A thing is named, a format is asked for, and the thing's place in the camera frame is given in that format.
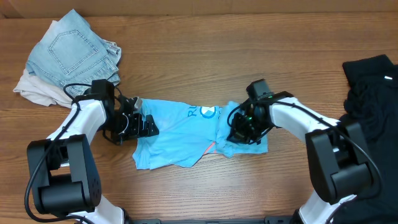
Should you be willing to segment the light blue printed t-shirt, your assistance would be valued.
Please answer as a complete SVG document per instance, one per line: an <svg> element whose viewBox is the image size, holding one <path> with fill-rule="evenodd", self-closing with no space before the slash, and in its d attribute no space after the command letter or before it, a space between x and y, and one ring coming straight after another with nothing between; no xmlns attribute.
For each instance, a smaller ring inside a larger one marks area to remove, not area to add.
<svg viewBox="0 0 398 224"><path fill-rule="evenodd" d="M227 140L230 126L227 117L238 106L230 101L225 106L193 106L183 102L143 99L140 114L151 115L159 134L137 140L132 155L136 169L157 169L176 165L192 167L205 154L263 154L268 141L239 144Z"/></svg>

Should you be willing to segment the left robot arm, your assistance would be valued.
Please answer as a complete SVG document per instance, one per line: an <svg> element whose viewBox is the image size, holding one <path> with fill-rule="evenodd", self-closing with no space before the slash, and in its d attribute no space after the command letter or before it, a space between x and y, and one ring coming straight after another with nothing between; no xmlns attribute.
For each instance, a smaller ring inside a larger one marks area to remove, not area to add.
<svg viewBox="0 0 398 224"><path fill-rule="evenodd" d="M72 98L71 112L46 139L27 147L30 179L24 195L28 216L40 223L132 223L125 209L101 192L100 175L90 144L98 131L110 132L108 141L152 137L159 129L151 115L139 110L142 100L115 95L111 82L94 80Z"/></svg>

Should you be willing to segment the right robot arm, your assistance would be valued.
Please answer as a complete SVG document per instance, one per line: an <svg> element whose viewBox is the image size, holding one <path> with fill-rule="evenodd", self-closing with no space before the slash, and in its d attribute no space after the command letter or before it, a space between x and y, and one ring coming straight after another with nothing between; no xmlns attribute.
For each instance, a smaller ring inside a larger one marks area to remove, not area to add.
<svg viewBox="0 0 398 224"><path fill-rule="evenodd" d="M259 144L272 128L282 128L305 143L313 193L291 216L265 223L331 223L343 205L380 183L359 123L323 116L293 94L273 93L265 80L246 88L248 99L227 117L234 143Z"/></svg>

